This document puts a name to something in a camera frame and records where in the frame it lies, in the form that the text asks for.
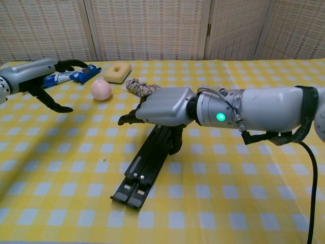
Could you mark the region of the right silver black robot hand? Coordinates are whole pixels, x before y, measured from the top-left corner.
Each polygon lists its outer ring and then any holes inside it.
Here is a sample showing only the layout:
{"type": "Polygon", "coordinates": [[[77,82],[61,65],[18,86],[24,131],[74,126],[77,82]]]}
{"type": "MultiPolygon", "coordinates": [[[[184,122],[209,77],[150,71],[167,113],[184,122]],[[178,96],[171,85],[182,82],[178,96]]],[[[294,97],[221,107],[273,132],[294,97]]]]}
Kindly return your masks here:
{"type": "Polygon", "coordinates": [[[140,99],[136,109],[122,115],[118,125],[148,123],[168,127],[171,131],[170,155],[182,146],[183,129],[198,120],[197,96],[189,87],[166,87],[140,99]]]}

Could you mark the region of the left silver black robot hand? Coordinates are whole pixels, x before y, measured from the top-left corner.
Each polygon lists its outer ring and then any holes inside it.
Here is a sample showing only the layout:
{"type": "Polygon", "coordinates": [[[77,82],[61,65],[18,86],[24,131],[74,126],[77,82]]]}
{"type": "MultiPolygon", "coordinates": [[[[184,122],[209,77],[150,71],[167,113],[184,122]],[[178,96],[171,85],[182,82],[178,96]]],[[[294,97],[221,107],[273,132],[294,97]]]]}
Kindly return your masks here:
{"type": "Polygon", "coordinates": [[[74,67],[87,68],[87,64],[77,60],[57,60],[44,58],[25,64],[1,69],[1,104],[7,96],[28,92],[49,109],[58,113],[69,113],[73,109],[56,103],[42,88],[46,76],[59,72],[74,71],[74,67]]]}

